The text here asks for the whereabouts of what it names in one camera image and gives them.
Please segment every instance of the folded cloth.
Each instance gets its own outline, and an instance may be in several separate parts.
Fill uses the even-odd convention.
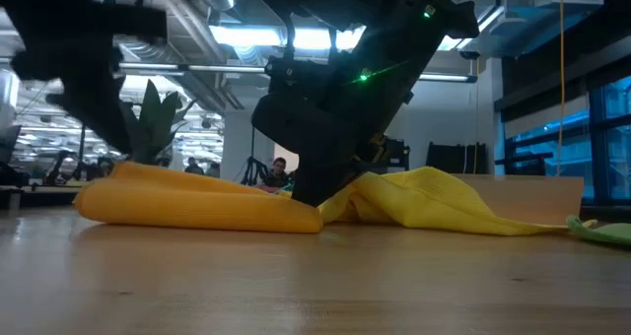
[[[431,167],[365,173],[314,208],[218,178],[121,163],[82,189],[75,207],[104,223],[234,231],[317,233],[334,221],[489,235],[567,230],[499,218],[473,188]]]
[[[597,221],[582,223],[579,217],[568,217],[568,227],[577,237],[589,241],[631,247],[631,224],[615,223],[592,228]]]

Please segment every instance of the black robotic arm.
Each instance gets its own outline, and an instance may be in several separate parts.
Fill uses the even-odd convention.
[[[471,2],[274,0],[270,8],[315,16],[339,31],[366,26],[351,53],[325,65],[285,55],[270,58],[266,67],[269,94],[252,124],[300,156],[293,198],[314,206],[359,176],[365,163],[386,156],[384,132],[412,99],[412,87],[445,35],[479,35]]]

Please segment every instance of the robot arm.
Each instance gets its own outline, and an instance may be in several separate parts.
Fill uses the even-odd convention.
[[[318,205],[385,154],[384,131],[448,34],[479,35],[472,3],[451,0],[263,0],[286,24],[282,58],[270,58],[269,94],[252,124],[300,156],[293,198]],[[114,34],[166,38],[164,11],[93,0],[0,0],[26,49],[11,65],[22,79],[59,78],[64,94],[47,98],[122,153],[131,145],[118,107],[122,59]],[[294,60],[291,14],[344,31],[366,26],[352,53],[327,64]]]
[[[470,2],[274,0],[270,8],[315,16],[339,31],[366,26],[352,53],[335,53],[326,65],[294,60],[288,43],[289,55],[266,67],[269,94],[252,124],[300,156],[293,198],[314,206],[359,176],[364,163],[386,156],[384,132],[445,35],[479,35]]]
[[[46,98],[122,153],[131,144],[118,107],[123,80],[115,34],[166,38],[164,11],[94,0],[0,0],[25,45],[11,66],[22,80],[60,79],[63,95]]]

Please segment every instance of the green cloth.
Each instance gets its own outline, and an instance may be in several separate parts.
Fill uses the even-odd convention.
[[[631,224],[616,223],[591,229],[596,221],[582,223],[579,217],[568,217],[570,231],[581,239],[631,247]]]

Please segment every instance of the wooden table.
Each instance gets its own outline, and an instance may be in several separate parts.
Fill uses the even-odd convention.
[[[0,220],[0,333],[629,334],[631,254],[566,236]]]

